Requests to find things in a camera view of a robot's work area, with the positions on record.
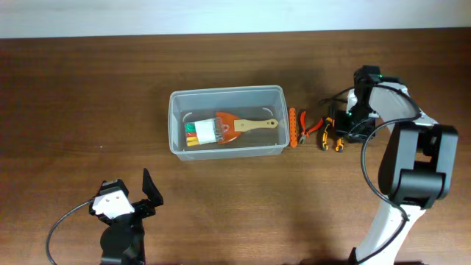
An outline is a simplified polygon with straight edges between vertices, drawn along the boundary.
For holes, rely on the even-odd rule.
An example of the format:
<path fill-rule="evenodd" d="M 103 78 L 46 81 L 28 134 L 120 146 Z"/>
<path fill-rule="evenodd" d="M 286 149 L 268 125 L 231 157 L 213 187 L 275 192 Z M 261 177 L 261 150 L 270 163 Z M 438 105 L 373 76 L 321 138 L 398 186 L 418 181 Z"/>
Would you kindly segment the clear plastic container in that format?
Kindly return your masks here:
<path fill-rule="evenodd" d="M 278 85 L 176 91 L 169 99 L 169 148 L 180 160 L 278 155 L 290 141 Z"/>

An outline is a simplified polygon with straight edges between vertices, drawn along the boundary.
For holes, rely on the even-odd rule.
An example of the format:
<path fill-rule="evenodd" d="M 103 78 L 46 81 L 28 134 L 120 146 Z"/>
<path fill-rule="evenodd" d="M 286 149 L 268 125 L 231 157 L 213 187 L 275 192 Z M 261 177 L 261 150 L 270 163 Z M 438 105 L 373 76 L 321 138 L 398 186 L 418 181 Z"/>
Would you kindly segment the small red-handled cutting pliers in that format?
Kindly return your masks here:
<path fill-rule="evenodd" d="M 306 115 L 306 110 L 302 111 L 300 114 L 301 133 L 298 140 L 299 144 L 304 144 L 309 138 L 310 134 L 319 130 L 324 124 L 324 119 L 321 118 L 315 125 L 308 127 L 305 122 Z"/>

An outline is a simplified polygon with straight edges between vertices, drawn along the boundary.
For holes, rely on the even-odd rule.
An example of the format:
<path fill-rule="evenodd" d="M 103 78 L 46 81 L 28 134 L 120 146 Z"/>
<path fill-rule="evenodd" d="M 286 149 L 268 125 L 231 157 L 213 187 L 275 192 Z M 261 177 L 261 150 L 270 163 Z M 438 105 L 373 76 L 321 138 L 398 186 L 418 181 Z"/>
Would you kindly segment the orange scraper with wooden handle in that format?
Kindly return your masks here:
<path fill-rule="evenodd" d="M 217 112 L 216 117 L 222 120 L 224 140 L 218 144 L 226 144 L 237 139 L 242 133 L 257 129 L 275 129 L 278 126 L 276 119 L 267 120 L 248 120 L 240 119 L 230 113 Z"/>

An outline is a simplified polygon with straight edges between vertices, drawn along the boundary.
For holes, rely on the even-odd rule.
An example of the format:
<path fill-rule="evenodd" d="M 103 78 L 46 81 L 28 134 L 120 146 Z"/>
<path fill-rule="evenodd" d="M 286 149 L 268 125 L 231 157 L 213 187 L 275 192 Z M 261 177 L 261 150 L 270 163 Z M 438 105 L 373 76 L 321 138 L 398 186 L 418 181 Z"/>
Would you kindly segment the screwdriver set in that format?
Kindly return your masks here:
<path fill-rule="evenodd" d="M 214 144 L 224 140 L 220 118 L 188 122 L 185 123 L 184 129 L 187 146 Z"/>

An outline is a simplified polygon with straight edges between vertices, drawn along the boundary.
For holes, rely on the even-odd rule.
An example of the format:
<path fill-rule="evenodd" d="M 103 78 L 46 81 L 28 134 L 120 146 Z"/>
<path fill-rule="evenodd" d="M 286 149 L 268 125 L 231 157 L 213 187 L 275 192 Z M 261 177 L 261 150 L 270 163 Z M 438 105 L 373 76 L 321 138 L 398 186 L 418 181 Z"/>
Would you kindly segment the orange-black long-nose pliers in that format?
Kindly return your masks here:
<path fill-rule="evenodd" d="M 329 137 L 335 137 L 335 151 L 344 151 L 344 139 L 336 135 L 336 104 L 333 103 L 329 107 L 328 115 L 323 118 L 323 124 L 318 133 L 319 147 L 322 151 L 329 150 L 329 144 L 327 140 Z"/>

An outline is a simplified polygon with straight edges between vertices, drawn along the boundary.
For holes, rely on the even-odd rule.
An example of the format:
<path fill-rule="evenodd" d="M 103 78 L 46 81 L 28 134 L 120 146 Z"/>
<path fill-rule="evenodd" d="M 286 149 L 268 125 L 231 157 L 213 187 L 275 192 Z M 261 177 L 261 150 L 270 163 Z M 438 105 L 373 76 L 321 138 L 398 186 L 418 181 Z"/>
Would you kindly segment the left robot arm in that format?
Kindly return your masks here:
<path fill-rule="evenodd" d="M 143 220 L 163 205 L 148 169 L 143 169 L 142 192 L 146 198 L 131 203 L 123 180 L 104 181 L 91 200 L 89 214 L 107 225 L 100 238 L 101 264 L 146 264 Z"/>

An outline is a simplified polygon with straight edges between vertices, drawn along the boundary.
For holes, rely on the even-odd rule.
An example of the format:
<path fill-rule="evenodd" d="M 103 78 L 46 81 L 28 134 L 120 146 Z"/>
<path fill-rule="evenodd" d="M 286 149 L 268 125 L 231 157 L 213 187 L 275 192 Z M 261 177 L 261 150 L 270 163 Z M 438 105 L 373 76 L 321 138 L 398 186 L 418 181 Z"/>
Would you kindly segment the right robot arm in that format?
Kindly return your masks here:
<path fill-rule="evenodd" d="M 400 78 L 382 75 L 377 66 L 356 70 L 346 93 L 346 109 L 336 114 L 336 135 L 361 144 L 362 175 L 380 199 L 369 232 L 348 262 L 393 264 L 410 229 L 449 193 L 458 131 L 428 116 Z M 389 142 L 374 184 L 367 173 L 366 149 L 384 128 Z"/>

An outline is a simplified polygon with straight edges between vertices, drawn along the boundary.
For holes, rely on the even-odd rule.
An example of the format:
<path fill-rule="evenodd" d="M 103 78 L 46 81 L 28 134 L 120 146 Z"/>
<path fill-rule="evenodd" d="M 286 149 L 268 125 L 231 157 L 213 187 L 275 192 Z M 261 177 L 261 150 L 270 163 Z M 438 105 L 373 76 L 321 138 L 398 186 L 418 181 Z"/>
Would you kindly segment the orange perforated plastic strip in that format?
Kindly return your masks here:
<path fill-rule="evenodd" d="M 290 147 L 295 148 L 298 145 L 297 140 L 297 112 L 294 107 L 288 109 Z"/>

